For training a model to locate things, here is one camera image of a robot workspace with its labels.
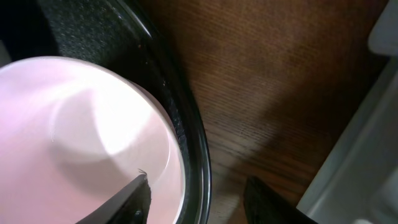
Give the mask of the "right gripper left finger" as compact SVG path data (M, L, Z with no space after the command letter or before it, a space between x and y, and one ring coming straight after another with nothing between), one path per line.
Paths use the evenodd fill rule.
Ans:
M145 224L150 203L151 189L147 174L141 173L76 224Z

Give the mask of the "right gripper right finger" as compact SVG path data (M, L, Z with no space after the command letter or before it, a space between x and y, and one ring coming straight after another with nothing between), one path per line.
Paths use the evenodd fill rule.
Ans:
M249 224L317 224L256 176L247 178L243 204Z

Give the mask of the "white saucer plate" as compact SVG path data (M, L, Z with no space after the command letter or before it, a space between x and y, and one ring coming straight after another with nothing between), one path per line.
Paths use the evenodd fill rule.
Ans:
M160 103L82 60L34 57L1 68L1 222L77 223L141 174L148 223L176 223L186 181Z

